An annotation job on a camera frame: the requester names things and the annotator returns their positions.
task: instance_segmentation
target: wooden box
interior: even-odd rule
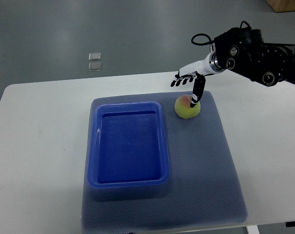
[[[295,0],[266,0],[275,12],[295,11]]]

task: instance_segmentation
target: white robotic hand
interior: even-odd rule
[[[191,107],[193,108],[202,97],[206,82],[205,76],[218,74],[223,71],[224,69],[220,68],[217,63],[216,53],[210,52],[204,60],[193,62],[182,67],[178,74],[175,75],[171,87],[174,85],[179,86],[181,81],[183,81],[182,84],[184,85],[188,80],[192,82],[195,79],[191,102]]]

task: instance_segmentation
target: white table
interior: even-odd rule
[[[90,106],[190,91],[176,72],[15,84],[0,102],[0,234],[78,234]],[[247,206],[240,226],[295,221],[295,85],[207,77]],[[213,227],[232,227],[228,224]]]

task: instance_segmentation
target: peach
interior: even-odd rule
[[[200,113],[200,103],[198,102],[196,106],[191,108],[190,104],[192,101],[192,95],[181,95],[175,102],[176,114],[183,118],[193,118]]]

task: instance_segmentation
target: black cable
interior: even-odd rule
[[[204,36],[204,37],[208,38],[209,41],[208,41],[208,42],[204,42],[204,43],[194,42],[194,39],[195,39],[196,37],[199,37],[199,36]],[[202,46],[202,45],[211,45],[212,43],[214,43],[214,41],[211,40],[210,36],[208,36],[207,34],[204,34],[204,33],[198,33],[198,34],[194,35],[194,36],[192,37],[192,39],[191,39],[191,42],[192,42],[192,44],[194,44],[194,45],[199,45],[199,46]]]
[[[242,28],[243,23],[246,24],[248,28],[251,28],[249,23],[247,23],[246,21],[242,21],[239,28]]]

